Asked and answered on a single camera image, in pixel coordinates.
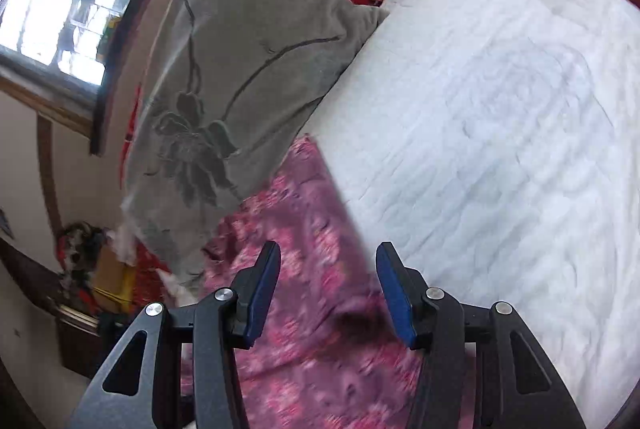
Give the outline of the purple floral garment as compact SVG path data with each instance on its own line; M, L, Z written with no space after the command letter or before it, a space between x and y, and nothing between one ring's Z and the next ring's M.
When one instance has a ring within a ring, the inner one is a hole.
M301 137L273 179L222 219L205 246L208 295L266 241L281 268L264 332L236 353L254 428L402 428L420 355L396 337L378 279L318 146Z

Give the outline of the clutter pile on shelf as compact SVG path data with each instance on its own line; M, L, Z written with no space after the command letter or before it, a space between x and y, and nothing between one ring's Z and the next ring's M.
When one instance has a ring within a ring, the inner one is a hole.
M153 302L193 305L196 296L140 241L124 260L115 251L113 233L86 222L70 223L56 235L63 297L77 300L90 315L132 314Z

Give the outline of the white quilted bed cover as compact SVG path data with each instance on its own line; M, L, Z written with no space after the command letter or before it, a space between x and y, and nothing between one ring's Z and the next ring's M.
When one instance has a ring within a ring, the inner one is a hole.
M367 253L503 300L590 428L639 379L639 11L385 0L305 124Z

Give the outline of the grey floral pillow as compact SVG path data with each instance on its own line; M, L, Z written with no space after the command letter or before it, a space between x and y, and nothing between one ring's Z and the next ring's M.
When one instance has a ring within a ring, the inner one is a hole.
M273 175L382 8L349 0L172 0L146 72L122 211L180 279Z

